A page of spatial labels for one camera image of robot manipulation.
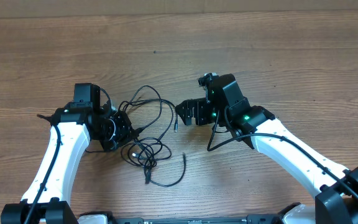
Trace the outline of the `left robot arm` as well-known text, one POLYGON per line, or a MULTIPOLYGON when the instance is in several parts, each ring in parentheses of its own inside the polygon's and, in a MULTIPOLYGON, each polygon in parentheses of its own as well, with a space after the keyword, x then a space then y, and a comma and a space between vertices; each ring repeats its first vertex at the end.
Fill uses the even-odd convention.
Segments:
POLYGON ((114 223, 111 212, 88 212, 76 217, 70 208, 73 183, 91 141, 113 152, 137 138, 128 115, 101 104, 104 90, 77 83, 73 101, 45 117, 51 125, 48 148, 39 170, 19 203, 4 206, 1 223, 114 223))

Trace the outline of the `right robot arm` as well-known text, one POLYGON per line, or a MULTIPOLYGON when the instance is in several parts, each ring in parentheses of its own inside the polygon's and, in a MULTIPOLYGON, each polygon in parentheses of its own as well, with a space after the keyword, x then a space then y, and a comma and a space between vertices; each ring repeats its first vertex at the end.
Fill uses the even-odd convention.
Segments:
POLYGON ((175 107, 185 125, 225 127, 232 137, 207 150, 242 141, 284 168, 313 197, 314 206, 294 203, 277 215, 248 215, 247 223, 358 223, 358 167, 348 169, 292 134, 273 113, 250 105, 234 75, 206 73, 198 79, 203 98, 175 107))

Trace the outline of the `black USB-A to C cable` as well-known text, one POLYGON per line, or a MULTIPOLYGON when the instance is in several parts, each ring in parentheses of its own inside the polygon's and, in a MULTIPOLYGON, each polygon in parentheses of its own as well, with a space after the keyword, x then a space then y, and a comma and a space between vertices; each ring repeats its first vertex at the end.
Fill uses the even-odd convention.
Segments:
POLYGON ((182 154, 183 170, 181 176, 170 184, 161 184, 152 179, 152 171, 159 161, 166 161, 172 157, 172 150, 159 138, 135 139, 121 147, 121 158, 128 164, 142 169, 145 184, 159 187, 173 187, 179 184, 185 176, 187 158, 182 154))

